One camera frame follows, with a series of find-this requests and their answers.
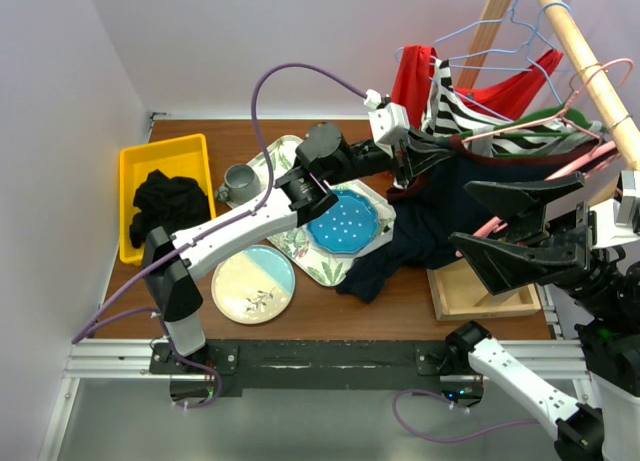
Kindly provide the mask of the navy maroon-trimmed tank top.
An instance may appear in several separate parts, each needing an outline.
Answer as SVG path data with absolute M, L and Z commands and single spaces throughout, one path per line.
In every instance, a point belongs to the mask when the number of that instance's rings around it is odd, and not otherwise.
M 449 236 L 472 234 L 491 219 L 491 213 L 465 191 L 467 183 L 542 180 L 593 145 L 589 142 L 559 155 L 498 158 L 464 154 L 457 146 L 455 156 L 419 175 L 409 187 L 387 190 L 387 201 L 396 214 L 392 238 L 358 257 L 336 292 L 370 303 L 403 265 L 438 269 L 454 262 L 455 248 Z

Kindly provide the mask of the thick pink plastic hanger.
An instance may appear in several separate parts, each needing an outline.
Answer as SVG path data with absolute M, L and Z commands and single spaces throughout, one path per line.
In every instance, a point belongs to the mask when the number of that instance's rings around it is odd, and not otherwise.
M 586 179 L 586 177 L 590 175 L 591 172 L 606 166 L 607 163 L 612 161 L 617 155 L 618 152 L 615 143 L 612 141 L 608 141 L 600 146 L 589 148 L 586 153 L 556 169 L 548 176 L 541 179 L 535 179 L 533 181 L 553 179 L 574 172 L 582 173 Z M 533 181 L 511 181 L 498 183 Z M 514 234 L 516 236 L 517 242 L 529 241 L 544 233 L 544 231 L 546 230 L 546 228 L 544 227 L 545 217 L 546 206 L 544 208 L 539 208 L 533 213 L 519 218 L 518 220 L 512 220 L 509 223 L 502 224 L 497 231 L 480 231 L 480 228 L 486 225 L 485 223 L 485 225 L 478 228 L 473 233 L 473 235 L 480 238 L 490 238 L 494 235 L 509 236 L 511 234 Z

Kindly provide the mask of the thin pink wire hanger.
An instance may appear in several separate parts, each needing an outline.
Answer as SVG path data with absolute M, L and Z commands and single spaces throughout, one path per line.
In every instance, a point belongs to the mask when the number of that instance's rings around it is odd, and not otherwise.
M 556 112 L 558 115 L 561 116 L 561 121 L 565 120 L 563 119 L 564 114 L 568 111 L 569 108 L 572 108 L 573 105 L 575 104 L 576 100 L 582 95 L 582 93 L 584 91 L 587 90 L 587 88 L 590 86 L 590 84 L 593 82 L 593 80 L 595 79 L 595 77 L 599 74 L 603 74 L 605 77 L 608 76 L 608 72 L 610 70 L 610 68 L 612 66 L 615 65 L 620 65 L 620 64 L 626 64 L 627 65 L 627 69 L 625 74 L 622 76 L 620 82 L 618 83 L 619 87 L 622 87 L 628 80 L 628 78 L 632 75 L 634 68 L 635 68 L 635 61 L 632 58 L 629 57 L 621 57 L 621 58 L 617 58 L 617 59 L 613 59 L 611 61 L 608 61 L 606 63 L 593 63 L 591 65 L 588 65 L 586 67 L 584 67 L 583 69 L 581 69 L 580 71 L 578 71 L 576 74 L 574 74 L 572 76 L 572 78 L 569 81 L 569 86 L 571 88 L 570 94 L 567 96 L 567 98 L 560 104 L 557 106 L 557 109 L 554 111 Z M 581 77 L 583 74 L 589 74 L 589 77 L 586 80 L 582 81 L 582 85 L 579 88 L 574 88 L 573 87 L 573 79 L 576 77 Z M 572 127 L 574 127 L 577 131 L 581 131 L 584 132 L 588 135 L 591 135 L 592 137 L 597 137 L 597 135 L 593 134 L 591 131 L 587 130 L 586 128 L 582 128 L 580 125 L 569 121 L 568 123 L 566 123 L 568 125 L 571 125 Z M 486 134 L 486 135 L 473 135 L 472 137 L 468 137 L 468 138 L 463 138 L 462 142 L 463 143 L 471 143 L 477 139 L 482 139 L 482 138 L 493 138 L 497 135 L 501 135 L 504 133 L 509 133 L 509 132 L 513 132 L 516 130 L 523 130 L 523 129 L 514 129 L 514 128 L 503 128 L 500 129 L 498 131 Z

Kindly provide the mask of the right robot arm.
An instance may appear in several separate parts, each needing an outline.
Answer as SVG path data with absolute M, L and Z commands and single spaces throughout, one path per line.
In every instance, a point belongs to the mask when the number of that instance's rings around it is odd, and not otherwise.
M 548 205 L 584 185 L 573 173 L 537 182 L 470 182 L 467 192 L 506 225 L 497 237 L 454 233 L 450 241 L 491 295 L 553 285 L 591 317 L 573 342 L 513 351 L 470 321 L 445 341 L 445 370 L 495 383 L 550 436 L 563 460 L 639 456 L 639 268 L 620 270 L 639 238 L 639 175 L 624 171 L 620 194 L 579 203 L 548 220 Z

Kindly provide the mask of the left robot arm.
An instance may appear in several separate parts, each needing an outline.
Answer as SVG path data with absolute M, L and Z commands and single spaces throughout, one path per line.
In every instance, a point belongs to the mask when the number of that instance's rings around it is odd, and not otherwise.
M 307 224 L 332 207 L 332 186 L 391 171 L 401 181 L 453 157 L 444 138 L 401 128 L 389 152 L 367 139 L 348 144 L 339 127 L 318 123 L 295 150 L 292 167 L 271 175 L 264 191 L 239 207 L 186 230 L 151 230 L 143 254 L 143 276 L 165 331 L 171 359 L 185 373 L 207 361 L 206 337 L 199 318 L 203 303 L 198 279 L 241 250 L 275 234 Z

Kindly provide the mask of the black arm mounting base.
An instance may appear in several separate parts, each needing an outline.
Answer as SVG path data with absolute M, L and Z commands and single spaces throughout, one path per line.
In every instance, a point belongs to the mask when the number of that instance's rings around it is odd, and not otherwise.
M 221 394 L 245 390 L 439 390 L 446 376 L 473 379 L 448 357 L 443 341 L 234 340 L 207 341 Z

